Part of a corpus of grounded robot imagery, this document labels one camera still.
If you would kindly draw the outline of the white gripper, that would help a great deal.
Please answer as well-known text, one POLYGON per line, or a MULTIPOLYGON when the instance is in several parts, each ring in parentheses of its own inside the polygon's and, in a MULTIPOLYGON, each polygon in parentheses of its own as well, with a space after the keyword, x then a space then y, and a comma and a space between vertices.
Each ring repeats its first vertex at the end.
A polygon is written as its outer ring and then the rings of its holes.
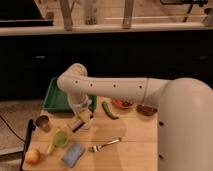
POLYGON ((91 118, 91 111, 89 110, 89 100, 86 99, 81 103, 73 104, 72 105, 72 110, 74 113, 81 119, 76 121, 72 127, 71 131, 73 133, 77 132, 81 127, 83 130, 89 130, 92 126, 93 119, 91 118))

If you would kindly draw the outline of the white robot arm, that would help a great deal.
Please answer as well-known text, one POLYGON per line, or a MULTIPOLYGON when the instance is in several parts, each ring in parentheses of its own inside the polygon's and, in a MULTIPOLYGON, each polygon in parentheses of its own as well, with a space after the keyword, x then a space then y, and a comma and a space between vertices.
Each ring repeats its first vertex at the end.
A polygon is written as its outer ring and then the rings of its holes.
POLYGON ((213 88, 194 78, 96 78, 75 63, 57 79, 82 116, 97 95, 155 107, 158 171, 213 171, 213 88))

